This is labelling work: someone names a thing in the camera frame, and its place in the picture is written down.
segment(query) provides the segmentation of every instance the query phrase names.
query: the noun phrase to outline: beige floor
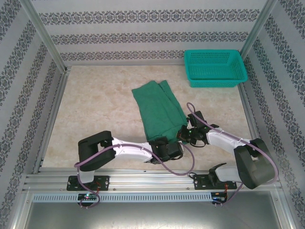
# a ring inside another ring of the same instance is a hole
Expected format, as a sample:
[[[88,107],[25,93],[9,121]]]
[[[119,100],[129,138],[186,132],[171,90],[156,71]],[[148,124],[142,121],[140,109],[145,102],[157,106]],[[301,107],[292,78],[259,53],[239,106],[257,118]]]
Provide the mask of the beige floor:
[[[167,80],[184,113],[187,102],[203,113],[211,124],[242,138],[250,133],[237,87],[191,88],[184,66],[74,66],[51,135],[43,167],[73,167],[78,161],[81,139],[110,130],[112,136],[132,142],[145,142],[138,105],[131,89],[155,80]],[[215,146],[191,149],[195,169],[207,170],[219,163],[234,163],[234,157]],[[189,153],[166,162],[172,169],[189,169]],[[163,169],[161,165],[115,159],[103,168]]]

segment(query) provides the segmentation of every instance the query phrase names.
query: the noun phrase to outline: green towel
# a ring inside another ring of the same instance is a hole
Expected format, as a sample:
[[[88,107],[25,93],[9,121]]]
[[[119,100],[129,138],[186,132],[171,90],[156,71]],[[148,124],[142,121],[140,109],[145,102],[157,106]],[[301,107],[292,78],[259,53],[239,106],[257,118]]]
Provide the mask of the green towel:
[[[166,80],[149,83],[132,90],[138,103],[144,125],[146,139],[167,137],[170,143],[178,141],[178,130],[187,125],[186,117],[179,102]]]

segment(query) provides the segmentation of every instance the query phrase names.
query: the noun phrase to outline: robotic arm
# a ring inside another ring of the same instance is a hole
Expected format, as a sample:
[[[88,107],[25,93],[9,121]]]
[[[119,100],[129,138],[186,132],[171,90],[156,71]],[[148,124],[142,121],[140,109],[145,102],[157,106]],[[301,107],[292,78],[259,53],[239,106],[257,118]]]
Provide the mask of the robotic arm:
[[[195,112],[195,114],[203,119],[200,111]],[[178,131],[178,139],[193,146],[196,146],[197,141],[202,141],[204,145],[218,146],[235,156],[236,166],[228,166],[226,163],[223,163],[209,170],[209,179],[213,185],[217,185],[219,182],[234,181],[243,182],[248,188],[253,189],[275,176],[273,166],[265,157],[244,143],[222,134],[222,129],[219,126],[211,125],[219,130],[220,133],[198,121],[192,114],[188,115],[187,121],[189,123],[188,126],[183,125]],[[263,140],[259,138],[243,140],[263,150],[270,156]],[[93,160],[80,166],[80,179],[82,183],[92,182],[94,171],[117,157],[134,158],[145,163],[159,164],[160,162],[152,154],[144,151],[144,148],[152,151],[162,162],[180,159],[183,157],[183,148],[180,143],[169,144],[166,137],[145,143],[131,143],[113,138],[110,131],[100,132],[78,143],[80,162],[96,154],[99,151],[98,144],[104,148],[122,144],[137,145],[140,148],[121,146],[105,151]]]

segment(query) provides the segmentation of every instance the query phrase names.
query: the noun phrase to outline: purple cable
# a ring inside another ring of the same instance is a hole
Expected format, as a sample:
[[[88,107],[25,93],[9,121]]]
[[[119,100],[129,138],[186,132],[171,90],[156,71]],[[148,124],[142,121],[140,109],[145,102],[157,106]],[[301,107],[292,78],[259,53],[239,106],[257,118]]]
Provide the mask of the purple cable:
[[[87,208],[87,209],[88,209],[88,208],[92,208],[92,207],[94,207],[95,205],[97,205],[97,204],[100,202],[101,197],[100,197],[100,195],[99,195],[97,192],[94,192],[93,190],[87,188],[87,187],[81,182],[81,178],[80,178],[80,168],[79,168],[79,167],[77,167],[77,180],[78,180],[78,182],[80,183],[80,185],[81,185],[84,189],[86,189],[87,191],[93,193],[93,194],[96,195],[97,198],[98,198],[98,201],[97,201],[97,202],[91,204],[90,206],[86,206],[86,207],[83,206],[83,205],[81,205],[81,203],[82,203],[82,201],[83,201],[83,199],[81,199],[81,201],[80,201],[80,207],[81,207],[81,208]]]
[[[242,138],[235,137],[234,135],[231,135],[231,134],[229,134],[229,133],[227,133],[227,132],[225,132],[225,131],[220,131],[220,130],[217,130],[216,128],[212,127],[212,126],[209,125],[207,122],[205,122],[204,120],[202,120],[201,118],[199,118],[197,115],[195,115],[195,113],[194,113],[194,111],[195,111],[195,106],[194,106],[192,103],[188,102],[188,103],[186,104],[186,106],[187,106],[187,108],[189,109],[189,111],[192,113],[192,115],[194,115],[195,118],[197,118],[200,122],[202,122],[203,124],[205,124],[206,126],[208,126],[209,128],[211,128],[212,130],[214,130],[214,131],[216,131],[216,132],[218,132],[218,133],[220,133],[220,134],[226,135],[226,136],[228,136],[228,137],[230,137],[230,138],[232,138],[232,139],[235,139],[235,140],[237,140],[237,141],[240,141],[240,142],[242,142],[242,143],[244,143],[244,144],[250,146],[251,148],[257,150],[257,151],[258,151],[259,153],[261,153],[264,157],[266,157],[266,159],[271,163],[271,165],[272,165],[272,167],[273,167],[273,169],[274,169],[275,175],[274,175],[274,178],[273,178],[271,181],[268,181],[268,182],[266,182],[265,184],[268,185],[268,184],[272,184],[272,183],[276,182],[276,180],[278,179],[278,170],[277,170],[277,167],[276,167],[275,163],[273,162],[273,160],[272,160],[263,150],[257,148],[256,146],[252,145],[251,143],[248,143],[248,142],[242,140]]]
[[[163,165],[163,167],[164,167],[167,171],[169,171],[170,173],[172,173],[172,174],[174,174],[174,175],[177,175],[177,176],[185,176],[185,175],[188,175],[190,172],[192,172],[192,170],[194,169],[194,166],[195,166],[195,157],[194,157],[194,154],[192,153],[192,151],[190,150],[189,147],[183,145],[182,143],[180,143],[180,145],[182,145],[182,147],[186,148],[186,149],[190,152],[190,154],[191,154],[191,156],[192,156],[192,159],[193,159],[192,167],[191,167],[191,169],[190,169],[189,171],[187,171],[186,173],[176,173],[176,172],[172,171],[172,170],[169,169],[169,168],[161,161],[161,159],[160,159],[156,154],[154,154],[152,151],[150,151],[149,149],[145,149],[145,148],[143,148],[142,146],[138,146],[138,145],[134,145],[134,144],[116,144],[116,145],[113,145],[113,146],[109,146],[109,147],[107,147],[107,148],[102,149],[101,151],[99,151],[98,153],[94,154],[93,156],[87,158],[86,160],[84,160],[84,161],[82,161],[82,162],[77,162],[77,163],[75,163],[74,167],[77,168],[77,180],[78,180],[78,182],[80,183],[80,185],[81,185],[85,190],[87,190],[87,191],[93,193],[93,194],[96,195],[97,198],[98,198],[98,201],[97,201],[97,202],[93,203],[92,205],[90,205],[90,206],[88,206],[88,207],[84,207],[83,205],[81,205],[81,203],[82,203],[82,200],[81,200],[81,201],[80,201],[80,206],[81,206],[81,208],[82,208],[82,207],[84,207],[84,208],[92,208],[92,207],[96,206],[96,205],[100,202],[101,197],[100,197],[99,194],[97,194],[97,193],[94,192],[93,190],[87,188],[87,187],[81,182],[81,179],[80,179],[80,166],[86,164],[87,162],[91,161],[92,159],[96,158],[98,155],[104,153],[105,151],[107,151],[107,150],[109,150],[109,149],[113,149],[113,148],[116,148],[116,147],[129,146],[129,147],[139,148],[139,149],[141,149],[141,150],[144,150],[144,151],[146,151],[146,152],[152,154],[152,155],[160,162],[160,164]]]

